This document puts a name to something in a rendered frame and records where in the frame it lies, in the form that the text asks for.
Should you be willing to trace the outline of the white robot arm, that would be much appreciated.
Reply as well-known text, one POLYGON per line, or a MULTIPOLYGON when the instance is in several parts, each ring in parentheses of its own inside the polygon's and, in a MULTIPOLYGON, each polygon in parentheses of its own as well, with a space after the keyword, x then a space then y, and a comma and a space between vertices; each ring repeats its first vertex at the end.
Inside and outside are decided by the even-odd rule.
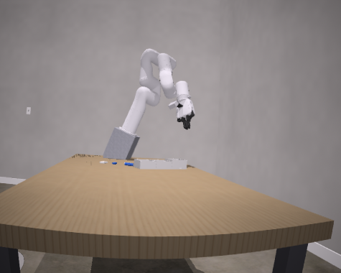
POLYGON ((146 110, 146 103, 150 106, 156 106, 159 103, 161 87, 166 98, 177 97, 176 101, 171 102, 168 105, 169 109, 175 107, 181 108, 183 105, 178 103, 178 100, 181 98, 191 98, 191 96, 189 96, 188 84, 185 81, 179 81, 176 83, 176 86, 174 86, 172 70, 175 69, 175 67, 175 59, 168 54, 159 54, 153 49, 147 49, 143 52, 141 56, 139 79, 139 83, 143 87, 140 87, 137 90, 126 120, 124 121, 123 126, 119 127, 120 130, 137 136, 135 133, 146 110), (153 76, 153 67, 151 63, 154 63, 159 67, 160 81, 153 76))

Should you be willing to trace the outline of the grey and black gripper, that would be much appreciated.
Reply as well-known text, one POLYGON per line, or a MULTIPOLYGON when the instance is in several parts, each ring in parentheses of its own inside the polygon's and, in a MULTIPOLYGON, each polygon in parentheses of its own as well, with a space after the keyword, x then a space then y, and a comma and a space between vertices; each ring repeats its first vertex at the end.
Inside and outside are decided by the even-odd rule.
POLYGON ((190 129, 190 120, 195 115, 194 106, 192 101, 188 98, 181 98, 178 102, 182 104, 183 107, 176 107, 177 121, 183 122, 183 127, 188 130, 190 129))

